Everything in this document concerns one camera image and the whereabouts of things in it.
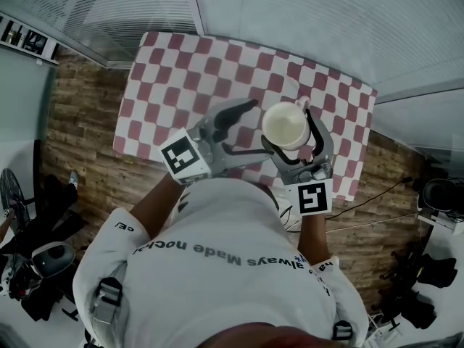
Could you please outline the person's left forearm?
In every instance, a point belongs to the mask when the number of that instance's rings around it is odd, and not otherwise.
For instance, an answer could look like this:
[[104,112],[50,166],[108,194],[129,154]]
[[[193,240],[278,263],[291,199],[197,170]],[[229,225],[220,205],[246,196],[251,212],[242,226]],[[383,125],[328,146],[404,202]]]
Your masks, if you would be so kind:
[[142,224],[150,239],[160,234],[184,189],[167,174],[131,209],[130,214]]

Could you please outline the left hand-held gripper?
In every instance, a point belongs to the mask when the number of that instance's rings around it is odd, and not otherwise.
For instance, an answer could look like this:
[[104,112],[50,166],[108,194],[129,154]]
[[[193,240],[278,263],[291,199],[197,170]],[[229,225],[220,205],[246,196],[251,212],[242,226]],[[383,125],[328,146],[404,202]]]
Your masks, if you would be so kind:
[[191,129],[182,128],[160,147],[162,161],[171,177],[181,185],[208,178],[224,177],[229,168],[264,162],[273,153],[265,149],[234,151],[223,144],[241,116],[258,105],[256,99],[221,102],[207,111]]

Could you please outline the dark grey gripper device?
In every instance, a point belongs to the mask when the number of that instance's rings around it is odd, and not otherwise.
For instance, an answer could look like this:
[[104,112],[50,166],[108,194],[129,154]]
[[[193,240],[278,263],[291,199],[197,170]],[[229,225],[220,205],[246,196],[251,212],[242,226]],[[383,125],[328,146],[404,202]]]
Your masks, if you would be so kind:
[[423,202],[431,209],[464,215],[464,180],[435,178],[421,192]]

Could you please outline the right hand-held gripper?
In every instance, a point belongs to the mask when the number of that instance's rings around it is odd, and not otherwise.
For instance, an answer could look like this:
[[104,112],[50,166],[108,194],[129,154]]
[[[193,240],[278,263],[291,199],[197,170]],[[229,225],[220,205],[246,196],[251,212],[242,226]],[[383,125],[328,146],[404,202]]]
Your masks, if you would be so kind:
[[311,136],[315,139],[311,163],[289,159],[283,150],[261,138],[262,146],[281,174],[292,207],[301,216],[326,214],[332,209],[334,142],[325,124],[305,109]]

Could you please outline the pale pink cup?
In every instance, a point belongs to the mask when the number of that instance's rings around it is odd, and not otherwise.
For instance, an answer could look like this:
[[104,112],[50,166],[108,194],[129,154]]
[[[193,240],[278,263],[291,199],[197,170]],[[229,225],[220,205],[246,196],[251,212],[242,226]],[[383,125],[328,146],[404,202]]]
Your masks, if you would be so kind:
[[270,143],[287,151],[298,150],[310,139],[306,108],[310,100],[281,101],[267,110],[262,119],[262,133]]

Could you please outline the wall photo strip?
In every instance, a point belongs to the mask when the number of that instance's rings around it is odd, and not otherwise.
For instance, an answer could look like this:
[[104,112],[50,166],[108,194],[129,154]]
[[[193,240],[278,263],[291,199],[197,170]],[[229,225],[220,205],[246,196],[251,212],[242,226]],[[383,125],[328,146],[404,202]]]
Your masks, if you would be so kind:
[[54,39],[1,12],[0,48],[34,58],[39,65],[42,63],[58,65],[55,56],[59,44]]

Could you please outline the white shelf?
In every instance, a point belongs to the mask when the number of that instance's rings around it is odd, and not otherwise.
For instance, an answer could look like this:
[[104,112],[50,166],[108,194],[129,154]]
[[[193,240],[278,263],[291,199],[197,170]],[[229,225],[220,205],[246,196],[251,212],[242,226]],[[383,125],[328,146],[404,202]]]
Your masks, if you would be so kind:
[[440,225],[452,232],[452,235],[464,234],[464,220],[450,219],[443,212],[421,210],[417,219],[429,225]]

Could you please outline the person's right forearm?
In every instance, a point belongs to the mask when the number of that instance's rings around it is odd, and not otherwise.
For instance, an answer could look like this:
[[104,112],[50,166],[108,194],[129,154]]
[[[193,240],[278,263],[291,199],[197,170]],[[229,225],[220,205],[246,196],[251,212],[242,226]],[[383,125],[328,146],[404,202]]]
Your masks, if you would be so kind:
[[331,257],[324,215],[308,215],[302,218],[297,249],[310,265],[317,265]]

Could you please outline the red white checkered tablecloth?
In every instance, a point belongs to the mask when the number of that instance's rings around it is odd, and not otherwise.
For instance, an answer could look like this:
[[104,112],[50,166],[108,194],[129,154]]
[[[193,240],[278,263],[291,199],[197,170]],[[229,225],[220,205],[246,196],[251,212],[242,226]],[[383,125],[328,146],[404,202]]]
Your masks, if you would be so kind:
[[261,122],[278,102],[306,96],[334,143],[333,196],[355,198],[376,91],[311,59],[252,43],[183,33],[145,33],[128,76],[115,128],[116,152],[159,162],[159,146],[229,99],[257,106],[230,129],[235,150],[261,145]]

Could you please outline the white window blind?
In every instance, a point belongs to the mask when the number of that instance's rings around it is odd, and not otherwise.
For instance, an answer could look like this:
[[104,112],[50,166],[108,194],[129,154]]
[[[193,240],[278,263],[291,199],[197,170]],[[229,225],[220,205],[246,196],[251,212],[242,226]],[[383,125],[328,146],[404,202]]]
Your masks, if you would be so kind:
[[314,59],[382,100],[464,87],[464,0],[198,0],[208,33]]
[[102,65],[132,62],[145,33],[203,34],[197,0],[20,0],[24,19]]

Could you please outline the person in white shirt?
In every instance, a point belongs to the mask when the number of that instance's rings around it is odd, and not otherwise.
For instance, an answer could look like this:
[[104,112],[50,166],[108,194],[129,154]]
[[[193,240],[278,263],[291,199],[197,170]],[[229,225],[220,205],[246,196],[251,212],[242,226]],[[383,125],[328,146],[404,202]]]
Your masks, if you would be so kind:
[[[290,326],[332,340],[348,321],[349,342],[368,332],[364,303],[339,259],[310,265],[286,236],[271,195],[233,178],[185,188],[160,234],[117,208],[90,244],[73,280],[78,313],[104,347],[196,348],[235,326]],[[110,325],[92,315],[96,288],[123,287]]]

